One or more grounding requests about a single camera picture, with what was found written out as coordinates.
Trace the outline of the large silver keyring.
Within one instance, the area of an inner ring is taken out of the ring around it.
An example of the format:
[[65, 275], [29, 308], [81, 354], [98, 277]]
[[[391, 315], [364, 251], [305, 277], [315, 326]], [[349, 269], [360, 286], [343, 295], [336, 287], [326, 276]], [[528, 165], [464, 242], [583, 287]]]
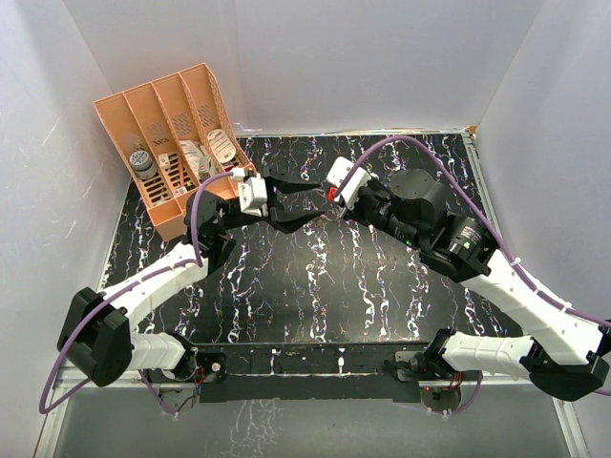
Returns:
[[329, 199], [324, 191], [316, 198], [316, 209], [322, 212], [321, 219], [340, 221], [344, 218], [347, 208], [343, 204]]

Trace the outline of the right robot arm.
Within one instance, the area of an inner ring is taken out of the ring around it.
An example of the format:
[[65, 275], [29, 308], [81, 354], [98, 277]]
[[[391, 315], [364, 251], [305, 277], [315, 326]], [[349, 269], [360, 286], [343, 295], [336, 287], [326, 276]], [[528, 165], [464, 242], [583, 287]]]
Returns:
[[602, 388], [610, 370], [603, 358], [609, 332], [557, 310], [530, 289], [488, 229], [448, 211], [448, 186], [419, 169], [398, 172], [384, 185], [350, 168], [327, 176], [336, 189], [330, 198], [346, 207], [347, 218], [416, 250], [421, 263], [487, 299], [523, 331], [517, 338], [498, 338], [441, 329], [424, 352], [397, 368], [439, 379], [470, 370], [500, 373], [570, 402]]

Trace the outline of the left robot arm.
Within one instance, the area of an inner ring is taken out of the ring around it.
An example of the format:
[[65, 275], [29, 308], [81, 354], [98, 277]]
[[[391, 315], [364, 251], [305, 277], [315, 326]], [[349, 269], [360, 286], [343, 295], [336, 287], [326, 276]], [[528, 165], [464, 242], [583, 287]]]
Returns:
[[237, 182], [237, 196], [210, 192], [218, 178], [208, 178], [188, 199], [185, 238], [168, 254], [104, 291], [84, 288], [74, 295], [57, 347], [96, 386], [110, 385], [130, 370], [160, 369], [178, 381], [191, 378], [196, 348], [174, 334], [141, 333], [139, 324], [185, 287], [223, 267], [236, 244], [229, 230], [263, 221], [291, 234], [322, 214], [287, 211], [278, 201], [280, 194], [318, 188], [314, 181], [244, 168], [225, 178]]

